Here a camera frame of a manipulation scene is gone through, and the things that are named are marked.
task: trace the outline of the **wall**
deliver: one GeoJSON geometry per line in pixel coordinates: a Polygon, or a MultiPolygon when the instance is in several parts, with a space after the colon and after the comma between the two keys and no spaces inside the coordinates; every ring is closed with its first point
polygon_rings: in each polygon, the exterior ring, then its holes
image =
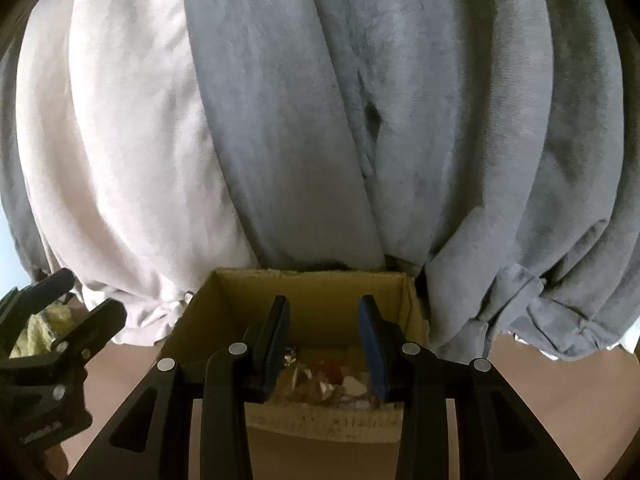
{"type": "Polygon", "coordinates": [[[20,265],[14,239],[9,232],[4,212],[0,208],[0,298],[12,287],[29,285],[31,279],[20,265]]]}

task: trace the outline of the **white blanket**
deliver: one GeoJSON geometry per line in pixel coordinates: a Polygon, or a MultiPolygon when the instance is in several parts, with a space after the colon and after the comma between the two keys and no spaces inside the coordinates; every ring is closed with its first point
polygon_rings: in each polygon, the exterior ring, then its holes
{"type": "Polygon", "coordinates": [[[20,161],[53,270],[116,342],[167,336],[216,267],[255,267],[207,127],[183,0],[40,0],[17,74],[20,161]]]}

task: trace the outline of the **gray fabric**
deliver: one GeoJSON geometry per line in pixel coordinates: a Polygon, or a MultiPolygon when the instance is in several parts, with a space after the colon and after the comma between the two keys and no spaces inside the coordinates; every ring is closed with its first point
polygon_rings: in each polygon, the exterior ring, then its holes
{"type": "MultiPolygon", "coordinates": [[[[623,160],[623,89],[616,37],[604,0],[545,1],[554,52],[545,145],[509,254],[511,263],[498,273],[488,305],[443,349],[444,356],[455,355],[457,360],[477,356],[477,348],[487,354],[492,335],[506,330],[534,340],[551,354],[576,357],[571,346],[582,337],[580,326],[602,306],[596,297],[587,296],[600,294],[605,299],[611,293],[603,282],[613,269],[605,261],[615,253],[591,263],[585,255],[609,223],[623,160]],[[572,272],[575,266],[583,270],[572,272]],[[585,282],[585,273],[591,283],[585,282]],[[510,274],[526,276],[521,280],[530,281],[529,286],[511,290],[513,283],[504,279],[510,274]],[[548,277],[546,286],[542,275],[548,277]],[[473,350],[462,352],[459,341],[471,349],[473,340],[478,340],[473,350]]],[[[619,339],[608,336],[600,345],[619,339]]],[[[580,344],[578,355],[597,348],[580,344]]]]}
{"type": "Polygon", "coordinates": [[[636,46],[604,0],[185,1],[263,264],[424,266],[460,362],[505,331],[577,358],[640,314],[636,46]]]}
{"type": "Polygon", "coordinates": [[[612,215],[592,248],[513,325],[563,358],[615,342],[640,316],[640,45],[612,5],[622,60],[624,155],[612,215]]]}
{"type": "Polygon", "coordinates": [[[49,272],[22,175],[15,135],[15,74],[24,27],[12,39],[0,59],[0,198],[15,249],[32,278],[49,272]]]}
{"type": "Polygon", "coordinates": [[[313,0],[185,0],[229,194],[265,267],[381,269],[313,0]]]}

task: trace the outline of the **open cardboard box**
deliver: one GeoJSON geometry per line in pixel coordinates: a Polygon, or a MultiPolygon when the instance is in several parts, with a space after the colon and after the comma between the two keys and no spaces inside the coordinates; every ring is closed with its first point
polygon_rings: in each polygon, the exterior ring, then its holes
{"type": "MultiPolygon", "coordinates": [[[[405,274],[220,269],[193,298],[161,356],[182,364],[207,359],[241,340],[249,324],[265,319],[278,294],[291,306],[289,344],[307,354],[360,351],[357,307],[365,294],[376,298],[382,316],[397,323],[408,340],[425,343],[427,325],[405,274]]],[[[401,408],[247,404],[245,412],[250,428],[333,442],[393,443],[402,427],[401,408]]]]}

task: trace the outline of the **floor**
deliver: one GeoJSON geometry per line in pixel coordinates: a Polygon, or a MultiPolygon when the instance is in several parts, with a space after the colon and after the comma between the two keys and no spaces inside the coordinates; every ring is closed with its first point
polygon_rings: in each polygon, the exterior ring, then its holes
{"type": "MultiPolygon", "coordinates": [[[[158,352],[159,347],[109,344],[89,362],[85,391],[94,424],[65,442],[71,467],[152,366],[158,352]]],[[[640,427],[638,359],[615,349],[578,362],[552,362],[535,348],[501,336],[491,360],[544,424],[580,478],[603,480],[640,427]]],[[[256,480],[383,480],[394,476],[395,446],[306,441],[263,431],[250,431],[249,437],[256,480]]],[[[197,425],[191,442],[197,449],[197,425]]],[[[190,478],[197,478],[196,468],[190,478]]]]}

